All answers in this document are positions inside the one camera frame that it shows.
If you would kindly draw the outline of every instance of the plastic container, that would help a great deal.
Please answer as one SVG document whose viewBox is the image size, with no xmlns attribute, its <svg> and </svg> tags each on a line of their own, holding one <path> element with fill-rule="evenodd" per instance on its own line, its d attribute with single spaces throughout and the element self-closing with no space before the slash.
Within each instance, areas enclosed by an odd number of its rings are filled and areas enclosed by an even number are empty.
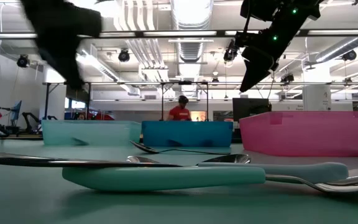
<svg viewBox="0 0 358 224">
<path fill-rule="evenodd" d="M 42 121 L 44 144 L 72 146 L 126 146 L 139 141 L 142 126 L 132 121 Z"/>
<path fill-rule="evenodd" d="M 358 157 L 358 112 L 269 112 L 240 119 L 244 149 L 273 156 Z"/>
<path fill-rule="evenodd" d="M 229 147 L 233 122 L 143 121 L 143 143 L 155 147 Z"/>
</svg>

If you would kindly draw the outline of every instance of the red shirt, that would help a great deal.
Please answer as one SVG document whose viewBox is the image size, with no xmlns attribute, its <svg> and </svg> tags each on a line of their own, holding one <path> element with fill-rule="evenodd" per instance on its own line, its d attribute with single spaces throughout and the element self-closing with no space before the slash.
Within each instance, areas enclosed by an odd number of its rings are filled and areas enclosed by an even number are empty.
<svg viewBox="0 0 358 224">
<path fill-rule="evenodd" d="M 174 121 L 187 121 L 190 119 L 190 111 L 186 108 L 182 109 L 180 106 L 176 106 L 170 110 L 169 115 L 173 116 Z"/>
</svg>

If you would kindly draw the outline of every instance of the man in red shirt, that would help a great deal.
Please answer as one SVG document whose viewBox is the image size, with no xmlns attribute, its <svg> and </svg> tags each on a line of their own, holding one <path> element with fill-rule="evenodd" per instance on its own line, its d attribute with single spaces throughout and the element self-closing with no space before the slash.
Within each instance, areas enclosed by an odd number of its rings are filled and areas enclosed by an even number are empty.
<svg viewBox="0 0 358 224">
<path fill-rule="evenodd" d="M 179 96 L 179 105 L 169 111 L 169 121 L 191 121 L 190 111 L 186 109 L 189 99 Z"/>
</svg>

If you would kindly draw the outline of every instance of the teal table surface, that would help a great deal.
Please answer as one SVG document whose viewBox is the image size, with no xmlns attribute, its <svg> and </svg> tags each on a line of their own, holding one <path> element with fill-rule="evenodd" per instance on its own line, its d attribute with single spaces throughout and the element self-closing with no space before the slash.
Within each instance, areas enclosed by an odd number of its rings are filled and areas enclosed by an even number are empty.
<svg viewBox="0 0 358 224">
<path fill-rule="evenodd" d="M 272 157 L 242 150 L 253 163 L 342 162 L 358 158 Z M 0 141 L 0 152 L 33 156 L 124 161 L 145 156 L 194 165 L 216 156 L 172 152 L 147 155 L 127 147 L 45 147 L 42 141 Z M 304 185 L 263 185 L 107 194 L 62 178 L 61 168 L 0 166 L 0 223 L 358 223 L 358 198 L 331 198 Z"/>
</svg>

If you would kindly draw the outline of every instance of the light blue bin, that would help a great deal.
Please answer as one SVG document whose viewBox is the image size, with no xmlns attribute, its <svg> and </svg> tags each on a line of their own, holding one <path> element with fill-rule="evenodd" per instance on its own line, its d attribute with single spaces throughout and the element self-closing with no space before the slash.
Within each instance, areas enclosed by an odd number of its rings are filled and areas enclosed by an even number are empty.
<svg viewBox="0 0 358 224">
<path fill-rule="evenodd" d="M 150 147 L 229 147 L 233 122 L 143 121 L 142 131 Z"/>
<path fill-rule="evenodd" d="M 42 121 L 46 146 L 126 146 L 139 141 L 141 129 L 132 121 Z"/>
</svg>

